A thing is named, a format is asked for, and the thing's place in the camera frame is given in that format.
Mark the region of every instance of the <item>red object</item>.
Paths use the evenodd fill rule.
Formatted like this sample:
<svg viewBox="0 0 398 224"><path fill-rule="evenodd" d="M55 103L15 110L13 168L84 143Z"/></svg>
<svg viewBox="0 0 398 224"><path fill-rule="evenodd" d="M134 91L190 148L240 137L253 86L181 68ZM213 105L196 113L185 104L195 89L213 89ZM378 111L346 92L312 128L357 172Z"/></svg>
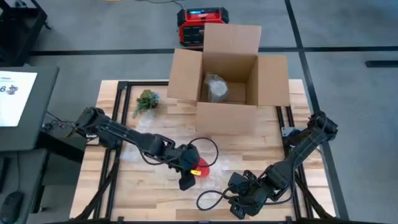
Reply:
<svg viewBox="0 0 398 224"><path fill-rule="evenodd" d="M223 8L181 9L177 14L180 44L184 46L203 45L205 23L229 22L228 11Z"/></svg>
<svg viewBox="0 0 398 224"><path fill-rule="evenodd" d="M210 173L210 167L202 167L202 166L207 166L208 163L200 158L199 159L199 163L197 164L197 166L194 168L194 170L200 171L201 174L198 175L197 177L207 177Z"/></svg>

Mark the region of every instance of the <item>orange object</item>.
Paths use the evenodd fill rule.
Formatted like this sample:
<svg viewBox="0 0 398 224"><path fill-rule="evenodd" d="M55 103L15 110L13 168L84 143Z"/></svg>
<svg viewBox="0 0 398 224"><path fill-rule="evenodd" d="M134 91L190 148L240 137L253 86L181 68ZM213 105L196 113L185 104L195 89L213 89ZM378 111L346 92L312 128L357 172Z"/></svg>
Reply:
<svg viewBox="0 0 398 224"><path fill-rule="evenodd" d="M207 166L208 163L200 158L199 163L195 166L194 170L198 171L196 175L197 177L207 177L210 173L210 167L202 167L202 166Z"/></svg>

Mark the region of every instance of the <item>computer mouse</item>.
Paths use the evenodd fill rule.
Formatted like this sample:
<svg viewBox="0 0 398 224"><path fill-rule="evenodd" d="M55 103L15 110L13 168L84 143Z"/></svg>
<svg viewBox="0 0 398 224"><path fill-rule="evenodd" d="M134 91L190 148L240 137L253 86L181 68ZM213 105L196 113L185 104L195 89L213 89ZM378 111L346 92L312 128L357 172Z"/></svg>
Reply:
<svg viewBox="0 0 398 224"><path fill-rule="evenodd" d="M24 199L24 194L19 191L7 195L0 209L0 221L3 224L12 224L17 221L22 199Z"/></svg>

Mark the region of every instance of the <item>cardboard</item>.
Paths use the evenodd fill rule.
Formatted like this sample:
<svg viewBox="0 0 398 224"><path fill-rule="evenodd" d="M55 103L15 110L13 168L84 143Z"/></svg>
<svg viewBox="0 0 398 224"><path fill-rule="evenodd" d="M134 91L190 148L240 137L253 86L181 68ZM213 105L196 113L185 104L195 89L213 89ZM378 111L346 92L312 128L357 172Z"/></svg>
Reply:
<svg viewBox="0 0 398 224"><path fill-rule="evenodd" d="M197 101L196 130L252 134L257 106L288 106L287 57L257 55L259 26L205 24L203 53L176 49L167 96ZM221 76L227 99L208 103L207 72Z"/></svg>

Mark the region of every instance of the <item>box flap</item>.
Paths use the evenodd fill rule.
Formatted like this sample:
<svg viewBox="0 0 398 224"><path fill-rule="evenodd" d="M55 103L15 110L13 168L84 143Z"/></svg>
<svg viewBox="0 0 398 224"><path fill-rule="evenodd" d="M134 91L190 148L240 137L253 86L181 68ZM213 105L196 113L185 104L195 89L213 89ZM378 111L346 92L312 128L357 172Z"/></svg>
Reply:
<svg viewBox="0 0 398 224"><path fill-rule="evenodd" d="M202 53L175 49L167 97L197 100L201 86Z"/></svg>
<svg viewBox="0 0 398 224"><path fill-rule="evenodd" d="M287 57L259 55L256 64L258 66L258 105L290 105Z"/></svg>
<svg viewBox="0 0 398 224"><path fill-rule="evenodd" d="M197 131L221 134L252 134L256 106L197 103Z"/></svg>
<svg viewBox="0 0 398 224"><path fill-rule="evenodd" d="M203 52L257 55L260 37L260 26L206 23Z"/></svg>

